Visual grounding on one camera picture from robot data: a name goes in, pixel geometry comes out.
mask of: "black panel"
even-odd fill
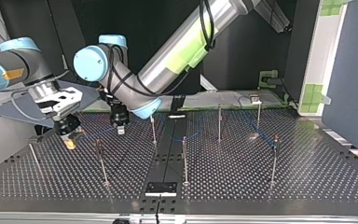
[[[60,41],[46,0],[0,0],[0,10],[11,38],[31,37],[42,50],[54,75],[64,71]]]
[[[358,147],[358,1],[348,5],[327,95],[323,122]]]
[[[293,21],[296,0],[275,4]],[[238,17],[217,38],[216,48],[204,60],[203,74],[218,90],[254,90],[260,71],[276,69],[285,76],[290,39],[291,33],[277,34],[254,10]]]
[[[60,39],[63,55],[67,66],[75,71],[74,57],[82,48],[86,47],[83,34],[77,21],[71,0],[48,0],[51,18],[55,24],[57,35]],[[65,76],[62,80],[77,83],[88,83],[76,74]]]
[[[298,0],[296,5],[292,40],[284,75],[285,85],[295,99],[299,99],[301,94],[319,2]]]

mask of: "metal post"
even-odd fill
[[[275,135],[274,137],[274,163],[272,165],[272,175],[271,175],[271,185],[270,187],[273,188],[274,185],[275,185],[275,181],[274,181],[274,178],[275,178],[275,170],[276,170],[276,164],[277,164],[277,159],[278,159],[278,156],[279,156],[279,151],[280,151],[280,147],[281,147],[281,142],[280,142],[280,137],[279,135]]]
[[[260,104],[258,105],[258,111],[257,111],[257,131],[258,128],[260,127],[260,115],[261,115],[261,101]]]
[[[155,128],[155,122],[154,122],[153,116],[150,116],[150,121],[152,122],[153,144],[156,145],[156,144],[157,144],[157,140],[156,140],[156,128]]]
[[[183,141],[182,141],[182,146],[183,146],[183,159],[185,161],[185,186],[189,186],[190,183],[188,182],[188,176],[187,176],[187,138],[183,137]]]
[[[222,141],[222,106],[219,105],[219,143]]]
[[[28,146],[30,147],[32,155],[34,156],[34,161],[36,162],[37,165],[40,165],[39,159],[37,158],[36,153],[34,152],[34,146],[32,145],[32,143],[28,144]]]
[[[103,169],[103,178],[104,178],[104,185],[105,186],[109,186],[109,180],[107,179],[107,174],[106,174],[106,169],[103,163],[103,148],[102,148],[102,141],[100,138],[97,139],[96,143],[95,143],[95,151],[97,154],[97,159],[100,161],[101,163],[101,167]]]

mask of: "end effector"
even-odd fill
[[[57,79],[66,73],[55,77],[31,38],[9,40],[2,43],[0,49],[0,91],[22,82],[24,88],[12,90],[12,101],[16,93],[28,91],[46,115],[42,119],[53,119],[55,133],[68,148],[75,148],[73,139],[82,130],[79,119],[71,113],[80,106],[82,92],[72,87],[60,88]],[[42,120],[19,111],[28,119]]]

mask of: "green tape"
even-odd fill
[[[339,15],[344,0],[324,0],[321,8],[321,16]]]
[[[317,113],[319,104],[323,100],[322,89],[324,85],[307,84],[301,101],[300,112]]]
[[[208,35],[211,35],[211,24],[208,21],[205,22],[205,28]],[[205,46],[206,41],[200,19],[198,19],[172,50],[172,56],[167,61],[167,67],[175,74],[180,74],[188,66],[196,67],[208,53]]]

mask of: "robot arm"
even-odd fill
[[[217,37],[238,16],[248,14],[259,2],[210,0],[208,8],[198,7],[138,76],[120,60],[126,43],[123,36],[117,35],[101,35],[99,45],[80,50],[74,59],[75,70],[87,81],[99,81],[135,115],[147,119],[161,104],[158,97],[164,94],[163,91],[182,72],[196,67],[206,56],[208,48],[205,47],[210,44],[207,37],[212,33]]]
[[[2,43],[0,49],[0,91],[22,82],[25,88],[14,91],[12,96],[28,91],[46,115],[43,119],[52,118],[55,133],[68,148],[75,148],[72,139],[81,128],[80,121],[71,113],[80,106],[82,92],[75,88],[60,88],[31,38],[9,40]]]

